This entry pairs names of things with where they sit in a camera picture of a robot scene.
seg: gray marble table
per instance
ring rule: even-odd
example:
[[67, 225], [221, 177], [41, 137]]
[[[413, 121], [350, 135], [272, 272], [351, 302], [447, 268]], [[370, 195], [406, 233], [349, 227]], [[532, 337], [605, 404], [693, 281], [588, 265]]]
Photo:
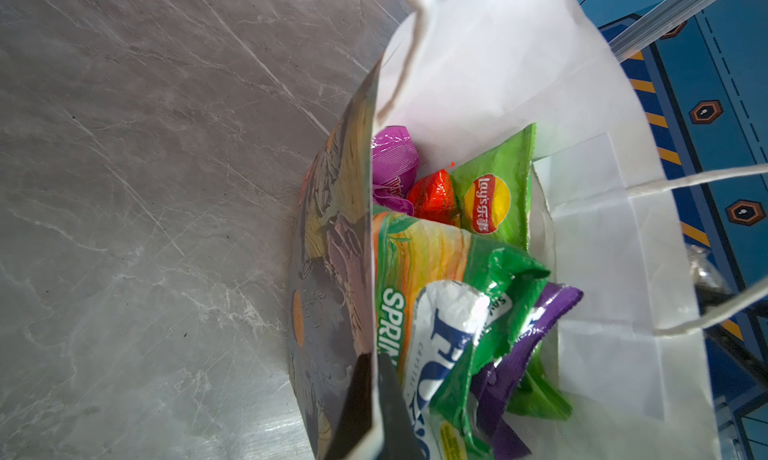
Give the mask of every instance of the gray marble table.
[[402, 0], [0, 0], [0, 458], [311, 458], [298, 189]]

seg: white string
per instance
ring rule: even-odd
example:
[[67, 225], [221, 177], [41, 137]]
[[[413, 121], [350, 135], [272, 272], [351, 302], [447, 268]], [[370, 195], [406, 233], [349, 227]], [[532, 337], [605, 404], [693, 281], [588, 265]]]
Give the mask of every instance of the white string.
[[676, 178], [674, 180], [654, 180], [646, 184], [630, 186], [627, 192], [630, 197], [645, 196], [666, 192], [684, 186], [694, 186], [724, 180], [726, 178], [746, 177], [748, 175], [768, 174], [768, 164], [752, 165], [749, 167], [724, 168], [722, 170], [710, 170], [688, 177]]
[[402, 65], [402, 72], [397, 79], [392, 96], [381, 107], [379, 113], [373, 119], [373, 134], [376, 135], [386, 126], [389, 115], [400, 106], [406, 97], [408, 88], [413, 83], [411, 76], [426, 52], [427, 40], [436, 23], [437, 0], [408, 0], [408, 3], [416, 11], [413, 26], [413, 38], [411, 46], [406, 54], [406, 60]]
[[716, 306], [696, 320], [681, 323], [668, 329], [656, 329], [654, 334], [660, 337], [670, 337], [696, 333], [699, 330], [707, 329], [731, 318], [766, 295], [768, 295], [768, 276], [734, 298]]

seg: yellow stripe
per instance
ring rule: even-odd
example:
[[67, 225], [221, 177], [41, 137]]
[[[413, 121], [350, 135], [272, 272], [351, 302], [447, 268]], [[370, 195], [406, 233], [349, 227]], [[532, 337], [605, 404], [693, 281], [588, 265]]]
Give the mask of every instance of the yellow stripe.
[[633, 78], [630, 78], [629, 81], [632, 82], [632, 87], [634, 87], [635, 90], [649, 91], [652, 94], [656, 93], [656, 89], [654, 88], [654, 84], [652, 84], [649, 81], [635, 80]]
[[659, 127], [669, 128], [667, 125], [667, 119], [661, 115], [649, 114], [645, 112], [645, 116], [648, 117], [648, 123], [651, 125], [658, 125]]
[[729, 332], [734, 334], [735, 338], [741, 340], [742, 342], [744, 341], [744, 337], [741, 335], [741, 329], [739, 328], [739, 326], [736, 324], [735, 321], [725, 320], [724, 322], [721, 323], [721, 325], [725, 330], [728, 330]]
[[689, 236], [690, 238], [696, 240], [697, 242], [701, 242], [706, 246], [711, 246], [710, 238], [706, 236], [706, 233], [702, 232], [696, 227], [686, 224], [685, 222], [680, 222], [680, 224], [683, 226], [683, 235]]
[[658, 149], [659, 157], [661, 157], [662, 160], [672, 162], [673, 164], [682, 165], [680, 162], [680, 156], [677, 154], [677, 152], [673, 152], [672, 150], [667, 150], [666, 148], [661, 147], [658, 147]]

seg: orange-red foil package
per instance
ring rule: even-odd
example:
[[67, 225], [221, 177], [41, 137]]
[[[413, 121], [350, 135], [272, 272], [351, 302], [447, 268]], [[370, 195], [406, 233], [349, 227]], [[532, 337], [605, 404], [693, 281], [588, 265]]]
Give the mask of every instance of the orange-red foil package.
[[413, 215], [416, 218], [447, 225], [457, 224], [458, 205], [451, 178], [445, 170], [427, 175], [416, 182], [408, 194], [408, 201], [413, 204]]

